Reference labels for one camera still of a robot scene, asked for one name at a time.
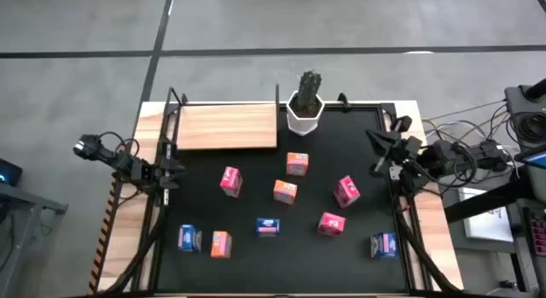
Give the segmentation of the yellow black hazard tape strip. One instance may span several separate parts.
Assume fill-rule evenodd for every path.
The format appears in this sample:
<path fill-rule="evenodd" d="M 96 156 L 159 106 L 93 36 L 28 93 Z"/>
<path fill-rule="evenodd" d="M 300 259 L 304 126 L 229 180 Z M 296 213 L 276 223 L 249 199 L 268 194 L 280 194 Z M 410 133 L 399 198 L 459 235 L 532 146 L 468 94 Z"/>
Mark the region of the yellow black hazard tape strip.
<path fill-rule="evenodd" d="M 99 291 L 102 268 L 106 260 L 107 246 L 113 229 L 116 214 L 116 204 L 119 197 L 118 181 L 114 178 L 109 187 L 107 205 L 102 219 L 102 226 L 97 240 L 95 258 L 90 270 L 87 294 L 93 295 Z"/>

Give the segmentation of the green cactus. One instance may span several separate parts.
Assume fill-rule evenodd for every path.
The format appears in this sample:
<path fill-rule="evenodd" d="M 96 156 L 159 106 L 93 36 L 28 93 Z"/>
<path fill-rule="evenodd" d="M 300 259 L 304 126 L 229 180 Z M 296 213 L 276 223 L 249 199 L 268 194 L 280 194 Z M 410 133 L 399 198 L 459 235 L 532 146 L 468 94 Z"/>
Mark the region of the green cactus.
<path fill-rule="evenodd" d="M 314 117 L 319 109 L 317 93 L 322 83 L 320 73 L 306 71 L 300 78 L 299 89 L 294 99 L 293 110 L 300 117 Z"/>

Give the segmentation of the black desk beam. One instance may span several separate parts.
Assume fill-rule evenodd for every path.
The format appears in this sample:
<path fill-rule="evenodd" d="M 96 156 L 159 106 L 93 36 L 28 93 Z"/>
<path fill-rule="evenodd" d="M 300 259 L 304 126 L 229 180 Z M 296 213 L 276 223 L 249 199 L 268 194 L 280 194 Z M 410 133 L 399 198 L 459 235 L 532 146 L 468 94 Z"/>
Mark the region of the black desk beam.
<path fill-rule="evenodd" d="M 450 205 L 444 209 L 448 223 L 467 219 L 518 200 L 538 203 L 546 208 L 546 170 L 530 171 L 527 176 Z"/>

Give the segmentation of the red Froot Loops cereal box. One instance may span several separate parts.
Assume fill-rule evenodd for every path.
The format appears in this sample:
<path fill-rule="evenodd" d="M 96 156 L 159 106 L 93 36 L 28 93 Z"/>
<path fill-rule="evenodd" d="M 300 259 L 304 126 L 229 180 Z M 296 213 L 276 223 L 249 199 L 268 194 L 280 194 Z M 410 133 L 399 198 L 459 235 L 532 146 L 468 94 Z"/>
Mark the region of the red Froot Loops cereal box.
<path fill-rule="evenodd" d="M 220 188 L 227 196 L 237 198 L 240 194 L 243 179 L 239 169 L 226 167 L 220 181 Z"/>
<path fill-rule="evenodd" d="M 317 231 L 331 237 L 339 236 L 345 229 L 346 218 L 325 212 L 318 222 Z"/>
<path fill-rule="evenodd" d="M 341 208 L 349 207 L 361 196 L 351 176 L 340 179 L 334 188 L 334 197 Z"/>

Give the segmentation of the blue Frosted Flakes cereal box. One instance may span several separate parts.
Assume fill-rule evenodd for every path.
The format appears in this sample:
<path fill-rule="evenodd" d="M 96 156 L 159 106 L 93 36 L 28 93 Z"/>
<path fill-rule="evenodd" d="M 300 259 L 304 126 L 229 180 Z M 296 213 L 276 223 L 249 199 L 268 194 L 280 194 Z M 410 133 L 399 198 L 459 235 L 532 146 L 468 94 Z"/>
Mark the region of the blue Frosted Flakes cereal box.
<path fill-rule="evenodd" d="M 255 228 L 256 235 L 258 237 L 277 237 L 281 232 L 280 224 L 279 219 L 258 218 Z"/>
<path fill-rule="evenodd" d="M 372 258 L 397 258 L 397 236 L 394 232 L 380 232 L 370 237 Z"/>
<path fill-rule="evenodd" d="M 201 251 L 202 232 L 194 225 L 183 224 L 179 228 L 177 248 L 185 252 Z"/>

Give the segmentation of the orange Mini Wheats cereal box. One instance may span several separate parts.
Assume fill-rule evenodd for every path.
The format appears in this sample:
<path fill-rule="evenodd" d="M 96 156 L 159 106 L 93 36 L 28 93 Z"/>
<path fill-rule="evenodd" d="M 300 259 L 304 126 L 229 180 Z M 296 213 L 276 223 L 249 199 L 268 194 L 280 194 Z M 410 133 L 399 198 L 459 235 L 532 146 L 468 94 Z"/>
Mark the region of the orange Mini Wheats cereal box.
<path fill-rule="evenodd" d="M 212 258 L 229 258 L 232 249 L 232 236 L 227 231 L 212 233 Z"/>
<path fill-rule="evenodd" d="M 274 199 L 289 205 L 293 205 L 297 195 L 297 184 L 291 184 L 281 180 L 275 181 L 273 193 Z"/>
<path fill-rule="evenodd" d="M 305 153 L 287 153 L 287 175 L 305 176 L 308 165 L 309 156 Z"/>

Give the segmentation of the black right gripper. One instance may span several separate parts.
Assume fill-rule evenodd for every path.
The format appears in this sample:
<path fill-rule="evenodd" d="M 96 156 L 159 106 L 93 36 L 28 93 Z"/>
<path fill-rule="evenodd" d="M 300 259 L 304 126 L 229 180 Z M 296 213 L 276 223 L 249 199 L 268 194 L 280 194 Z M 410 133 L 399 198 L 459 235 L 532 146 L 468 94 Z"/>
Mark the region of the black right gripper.
<path fill-rule="evenodd" d="M 374 178 L 390 178 L 389 167 L 403 165 L 415 161 L 419 155 L 422 141 L 417 137 L 403 139 L 402 134 L 407 132 L 413 120 L 408 116 L 396 118 L 390 125 L 390 131 L 378 131 L 366 129 L 373 151 L 389 151 L 394 147 L 394 162 L 386 157 L 381 157 L 369 169 L 369 174 Z"/>

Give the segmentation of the wooden shelf board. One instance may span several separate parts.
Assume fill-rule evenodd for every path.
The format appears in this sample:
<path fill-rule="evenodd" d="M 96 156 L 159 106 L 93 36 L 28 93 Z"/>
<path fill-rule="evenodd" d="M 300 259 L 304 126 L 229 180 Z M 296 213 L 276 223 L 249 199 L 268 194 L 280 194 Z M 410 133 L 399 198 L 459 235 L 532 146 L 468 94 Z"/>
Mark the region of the wooden shelf board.
<path fill-rule="evenodd" d="M 277 145 L 276 105 L 232 104 L 182 108 L 177 146 L 199 149 L 270 149 Z"/>

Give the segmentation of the white plant pot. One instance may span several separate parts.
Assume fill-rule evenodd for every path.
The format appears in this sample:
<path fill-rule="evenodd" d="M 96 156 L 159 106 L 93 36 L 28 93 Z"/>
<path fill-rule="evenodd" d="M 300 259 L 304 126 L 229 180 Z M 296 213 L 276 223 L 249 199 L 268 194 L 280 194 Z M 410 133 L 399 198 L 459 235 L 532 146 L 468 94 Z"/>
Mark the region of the white plant pot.
<path fill-rule="evenodd" d="M 300 135 L 301 137 L 306 136 L 307 134 L 315 131 L 318 127 L 318 122 L 322 116 L 322 112 L 325 108 L 325 103 L 319 95 L 316 95 L 318 100 L 318 112 L 317 115 L 312 118 L 299 117 L 291 108 L 290 102 L 295 98 L 297 91 L 294 91 L 288 101 L 286 102 L 287 108 L 287 120 L 288 120 L 288 129 L 295 134 Z"/>

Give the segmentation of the dark grey equipment stand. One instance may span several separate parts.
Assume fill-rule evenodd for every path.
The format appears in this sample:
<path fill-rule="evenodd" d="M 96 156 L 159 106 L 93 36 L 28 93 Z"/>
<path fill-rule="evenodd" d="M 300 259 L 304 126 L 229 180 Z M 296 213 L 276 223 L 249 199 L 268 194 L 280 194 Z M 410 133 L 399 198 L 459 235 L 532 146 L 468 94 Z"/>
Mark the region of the dark grey equipment stand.
<path fill-rule="evenodd" d="M 504 90 L 508 112 L 546 114 L 546 78 L 534 85 L 518 85 Z"/>

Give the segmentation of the white desk pad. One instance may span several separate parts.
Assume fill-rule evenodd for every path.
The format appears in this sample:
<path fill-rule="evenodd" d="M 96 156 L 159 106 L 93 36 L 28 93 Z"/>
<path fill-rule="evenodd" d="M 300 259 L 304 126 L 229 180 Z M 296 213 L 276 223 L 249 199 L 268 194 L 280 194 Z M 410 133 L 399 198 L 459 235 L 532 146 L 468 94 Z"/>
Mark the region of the white desk pad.
<path fill-rule="evenodd" d="M 513 242 L 508 212 L 505 207 L 463 220 L 466 237 L 496 242 Z"/>

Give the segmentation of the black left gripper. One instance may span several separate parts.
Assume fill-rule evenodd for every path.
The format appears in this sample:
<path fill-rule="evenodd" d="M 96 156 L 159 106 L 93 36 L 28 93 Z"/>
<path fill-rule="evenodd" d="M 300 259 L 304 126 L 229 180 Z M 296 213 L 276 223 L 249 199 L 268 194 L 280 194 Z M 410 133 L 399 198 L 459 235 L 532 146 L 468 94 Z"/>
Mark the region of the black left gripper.
<path fill-rule="evenodd" d="M 142 164 L 142 181 L 147 186 L 161 186 L 163 189 L 163 204 L 169 205 L 171 193 L 179 188 L 175 181 L 167 181 L 167 171 L 185 172 L 186 167 L 177 158 L 177 145 L 174 142 L 163 142 L 161 166 L 158 164 Z"/>

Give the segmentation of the grey metal side table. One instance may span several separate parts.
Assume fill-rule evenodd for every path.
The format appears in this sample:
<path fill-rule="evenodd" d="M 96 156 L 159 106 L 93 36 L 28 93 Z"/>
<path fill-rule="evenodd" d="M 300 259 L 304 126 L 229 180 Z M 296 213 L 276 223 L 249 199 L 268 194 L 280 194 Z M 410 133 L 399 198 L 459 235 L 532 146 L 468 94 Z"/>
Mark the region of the grey metal side table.
<path fill-rule="evenodd" d="M 65 214 L 68 205 L 9 184 L 0 184 L 0 204 L 8 206 L 9 222 L 8 250 L 0 250 L 0 298 L 9 298 L 29 252 L 34 231 L 40 227 L 43 210 Z"/>

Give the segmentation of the black metal shelf frame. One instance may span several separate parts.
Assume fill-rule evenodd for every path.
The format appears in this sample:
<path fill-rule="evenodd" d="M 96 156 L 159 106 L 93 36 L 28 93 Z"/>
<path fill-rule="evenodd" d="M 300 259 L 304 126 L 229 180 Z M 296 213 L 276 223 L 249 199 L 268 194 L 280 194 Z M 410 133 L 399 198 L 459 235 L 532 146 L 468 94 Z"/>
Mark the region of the black metal shelf frame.
<path fill-rule="evenodd" d="M 167 94 L 165 110 L 163 114 L 160 137 L 166 137 L 169 141 L 177 144 L 177 132 L 182 108 L 187 106 L 210 106 L 210 105 L 232 105 L 232 104 L 274 104 L 276 105 L 276 126 L 278 133 L 278 116 L 280 112 L 280 93 L 275 88 L 275 95 L 272 101 L 243 101 L 243 102 L 189 102 L 187 97 L 178 95 L 173 88 L 170 88 Z"/>

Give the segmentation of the monitor with blue screen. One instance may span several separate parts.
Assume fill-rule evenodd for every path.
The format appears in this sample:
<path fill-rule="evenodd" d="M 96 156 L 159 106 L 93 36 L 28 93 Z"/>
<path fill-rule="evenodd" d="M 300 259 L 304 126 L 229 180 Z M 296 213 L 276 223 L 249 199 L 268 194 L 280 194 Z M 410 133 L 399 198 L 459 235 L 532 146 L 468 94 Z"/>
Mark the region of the monitor with blue screen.
<path fill-rule="evenodd" d="M 514 159 L 527 166 L 546 170 L 546 144 L 520 152 Z"/>

